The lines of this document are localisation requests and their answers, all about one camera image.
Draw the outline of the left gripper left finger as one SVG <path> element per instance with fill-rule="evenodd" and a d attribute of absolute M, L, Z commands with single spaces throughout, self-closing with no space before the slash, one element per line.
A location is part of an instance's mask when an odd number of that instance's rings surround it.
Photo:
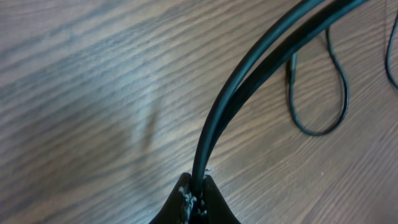
<path fill-rule="evenodd" d="M 183 173 L 158 214 L 150 224 L 188 224 L 195 205 L 195 197 L 190 191 L 189 173 Z"/>

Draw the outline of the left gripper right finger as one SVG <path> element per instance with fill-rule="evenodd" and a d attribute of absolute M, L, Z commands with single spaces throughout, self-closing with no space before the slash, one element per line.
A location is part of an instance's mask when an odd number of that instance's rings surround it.
<path fill-rule="evenodd" d="M 204 203 L 202 223 L 240 224 L 210 175 L 205 175 L 202 181 L 202 192 L 202 200 Z"/>

